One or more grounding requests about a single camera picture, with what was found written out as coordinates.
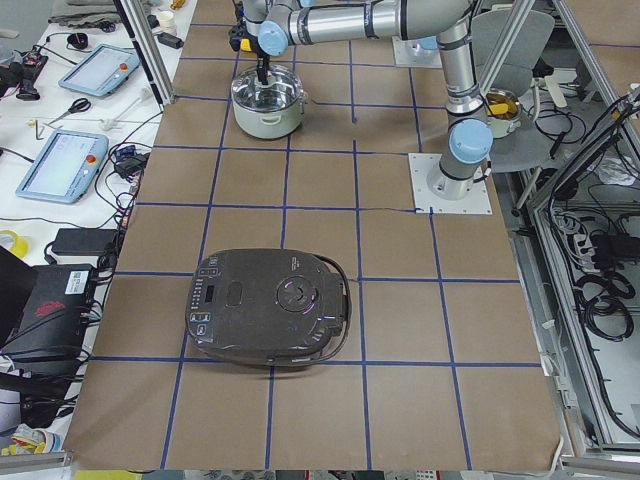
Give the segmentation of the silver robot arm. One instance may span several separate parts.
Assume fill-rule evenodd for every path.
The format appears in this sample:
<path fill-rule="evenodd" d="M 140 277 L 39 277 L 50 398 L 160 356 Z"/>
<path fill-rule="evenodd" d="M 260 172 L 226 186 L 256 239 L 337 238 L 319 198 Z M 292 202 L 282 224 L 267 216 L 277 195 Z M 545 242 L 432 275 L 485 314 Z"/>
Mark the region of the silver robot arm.
<path fill-rule="evenodd" d="M 493 137 L 487 125 L 484 90 L 473 61 L 470 1 L 237 1 L 238 26 L 230 32 L 234 50 L 248 40 L 267 72 L 271 58 L 291 46 L 348 40 L 391 39 L 396 65 L 441 67 L 448 101 L 448 146 L 429 174 L 438 193 L 483 181 L 481 165 Z"/>

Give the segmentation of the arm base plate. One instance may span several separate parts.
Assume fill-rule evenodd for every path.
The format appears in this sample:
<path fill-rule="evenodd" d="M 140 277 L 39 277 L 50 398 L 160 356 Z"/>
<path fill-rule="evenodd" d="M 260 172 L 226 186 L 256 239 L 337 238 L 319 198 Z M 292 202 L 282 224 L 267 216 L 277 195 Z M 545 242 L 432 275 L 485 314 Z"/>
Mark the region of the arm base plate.
<path fill-rule="evenodd" d="M 467 180 L 448 178 L 440 169 L 441 154 L 410 153 L 409 171 L 414 210 L 419 214 L 491 215 L 484 172 L 478 166 Z"/>
<path fill-rule="evenodd" d="M 417 40 L 392 38 L 394 61 L 397 67 L 441 69 L 437 38 L 425 37 Z"/>

